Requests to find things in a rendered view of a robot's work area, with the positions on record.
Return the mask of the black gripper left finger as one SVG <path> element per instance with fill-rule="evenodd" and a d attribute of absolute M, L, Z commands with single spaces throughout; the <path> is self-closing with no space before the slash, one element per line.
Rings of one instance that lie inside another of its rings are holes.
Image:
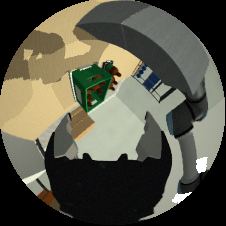
<path fill-rule="evenodd" d="M 71 114 L 67 113 L 49 139 L 44 163 L 52 191 L 54 188 L 54 177 L 57 169 L 66 161 L 78 158 L 78 147 L 71 135 Z"/>

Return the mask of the green plastic crate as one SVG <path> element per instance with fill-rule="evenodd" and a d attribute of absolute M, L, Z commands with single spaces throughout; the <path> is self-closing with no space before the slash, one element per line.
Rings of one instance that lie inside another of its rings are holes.
<path fill-rule="evenodd" d="M 91 82 L 88 80 L 88 79 L 92 80 L 92 77 L 98 76 L 100 74 L 103 77 L 95 79 Z M 79 69 L 72 71 L 72 79 L 73 79 L 75 95 L 77 95 L 76 99 L 79 102 L 79 104 L 81 105 L 81 107 L 83 109 L 85 108 L 84 110 L 85 110 L 86 113 L 90 112 L 96 106 L 98 106 L 99 104 L 104 102 L 104 99 L 105 99 L 105 96 L 107 94 L 107 91 L 108 91 L 108 88 L 110 86 L 112 78 L 113 78 L 112 75 L 107 73 L 105 70 L 103 70 L 102 68 L 100 68 L 96 64 L 93 64 L 93 65 L 91 65 L 90 68 L 87 68 L 87 69 L 84 69 L 84 70 L 81 70 L 81 71 Z M 93 102 L 94 100 L 97 100 L 98 102 L 93 104 L 91 107 L 88 107 L 87 106 L 87 89 L 98 84 L 98 83 L 100 83 L 100 82 L 103 82 L 103 81 L 105 81 L 106 84 L 100 85 L 100 89 L 103 91 L 102 94 L 90 91 L 90 95 L 93 98 L 90 102 Z M 87 111 L 87 109 L 88 109 L 88 111 Z"/>

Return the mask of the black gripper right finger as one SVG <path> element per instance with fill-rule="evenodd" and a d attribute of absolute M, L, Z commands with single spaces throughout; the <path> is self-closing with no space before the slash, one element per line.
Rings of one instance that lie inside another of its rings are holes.
<path fill-rule="evenodd" d="M 153 116 L 149 111 L 146 112 L 144 126 L 145 133 L 137 144 L 137 160 L 151 166 L 159 179 L 159 194 L 165 190 L 167 179 L 172 167 L 172 153 L 165 136 Z"/>

